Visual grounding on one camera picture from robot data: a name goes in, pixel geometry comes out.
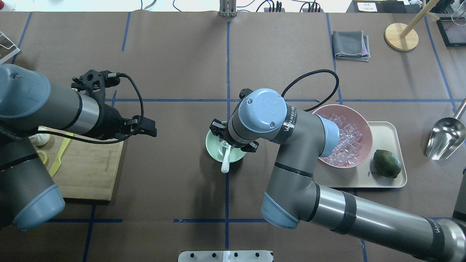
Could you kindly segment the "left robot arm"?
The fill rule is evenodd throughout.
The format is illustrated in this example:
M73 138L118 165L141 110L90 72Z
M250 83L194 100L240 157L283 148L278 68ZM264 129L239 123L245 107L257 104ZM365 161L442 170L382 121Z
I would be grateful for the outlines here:
M105 103L106 88L129 80L125 73L89 70L70 87L33 70L2 64L1 78L1 226L29 231L65 207L63 196L36 152L30 136L40 126L68 132L67 138L92 144L115 144L137 134L155 137L155 121L141 113L123 118Z

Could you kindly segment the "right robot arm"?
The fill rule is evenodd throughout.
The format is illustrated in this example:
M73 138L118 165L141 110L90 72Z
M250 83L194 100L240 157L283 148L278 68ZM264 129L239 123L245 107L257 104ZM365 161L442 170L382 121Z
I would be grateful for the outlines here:
M320 186L313 171L318 158L337 146L337 125L287 104L269 88L245 88L240 98L226 123L213 119L209 128L241 151L255 152L259 138L280 145L261 207L267 222L285 229L313 222L419 260L465 261L465 215L459 214L465 201L457 200L452 219L435 221Z

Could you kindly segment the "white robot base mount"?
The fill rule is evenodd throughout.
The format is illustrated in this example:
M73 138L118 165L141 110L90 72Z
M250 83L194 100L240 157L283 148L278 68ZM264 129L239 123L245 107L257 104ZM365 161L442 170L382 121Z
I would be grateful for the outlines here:
M178 262L273 262L272 251L267 250L218 250L183 251Z

